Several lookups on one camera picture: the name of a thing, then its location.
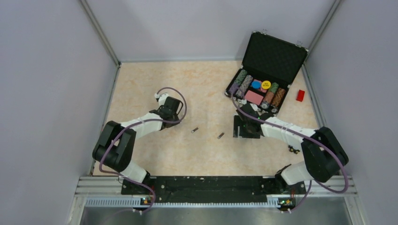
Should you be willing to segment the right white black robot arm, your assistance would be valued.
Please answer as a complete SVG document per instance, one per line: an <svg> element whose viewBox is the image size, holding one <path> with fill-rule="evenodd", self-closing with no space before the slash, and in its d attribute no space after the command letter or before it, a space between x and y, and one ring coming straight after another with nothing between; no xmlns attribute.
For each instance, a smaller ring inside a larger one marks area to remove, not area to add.
<svg viewBox="0 0 398 225"><path fill-rule="evenodd" d="M272 113L260 114L249 103L237 107L237 114L248 133L278 139L303 154L302 162L277 172L275 187L279 192L288 193L295 184L306 180L325 183L338 171L345 172L349 158L328 127L303 128Z"/></svg>

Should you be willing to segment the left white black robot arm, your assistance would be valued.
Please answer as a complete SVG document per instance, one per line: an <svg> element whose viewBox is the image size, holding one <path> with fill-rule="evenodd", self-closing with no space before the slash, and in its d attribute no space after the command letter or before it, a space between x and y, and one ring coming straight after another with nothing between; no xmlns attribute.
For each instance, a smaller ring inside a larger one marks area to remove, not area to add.
<svg viewBox="0 0 398 225"><path fill-rule="evenodd" d="M150 173L132 160L135 141L153 132L170 128L180 123L178 113L184 103L174 97L160 97L159 108L137 119L105 124L93 149L95 161L133 181L133 188L140 194L149 191Z"/></svg>

